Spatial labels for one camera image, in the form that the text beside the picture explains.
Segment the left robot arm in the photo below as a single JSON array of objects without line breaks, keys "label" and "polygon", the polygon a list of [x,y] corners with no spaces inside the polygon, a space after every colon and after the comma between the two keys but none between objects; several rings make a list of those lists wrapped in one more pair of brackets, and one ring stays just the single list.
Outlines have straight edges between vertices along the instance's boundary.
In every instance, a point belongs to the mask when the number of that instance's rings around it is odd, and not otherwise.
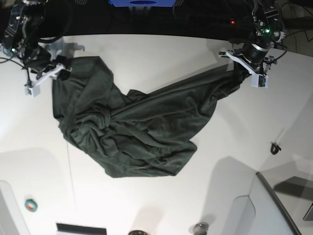
[{"label": "left robot arm", "polygon": [[272,64],[277,63],[273,56],[267,57],[274,46],[282,46],[285,27],[275,0],[245,0],[249,10],[252,30],[248,39],[233,40],[232,44],[241,44],[240,49],[219,52],[220,57],[228,57],[243,66],[251,76],[267,79]]}]

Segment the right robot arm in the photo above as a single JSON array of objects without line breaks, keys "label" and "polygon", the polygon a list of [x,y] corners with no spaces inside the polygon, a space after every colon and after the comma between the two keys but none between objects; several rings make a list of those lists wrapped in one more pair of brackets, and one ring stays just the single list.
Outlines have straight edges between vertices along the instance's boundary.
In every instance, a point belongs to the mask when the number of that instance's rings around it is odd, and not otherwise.
[{"label": "right robot arm", "polygon": [[65,56],[58,55],[55,59],[39,44],[52,44],[61,39],[69,30],[73,10],[71,4],[63,3],[68,9],[68,19],[62,31],[52,39],[42,39],[38,36],[41,24],[45,20],[46,0],[17,0],[14,2],[7,28],[1,42],[1,50],[8,57],[2,62],[18,58],[20,66],[26,72],[26,86],[33,88],[35,83],[30,79],[30,73],[36,74],[36,81],[46,77],[67,80],[71,67]]}]

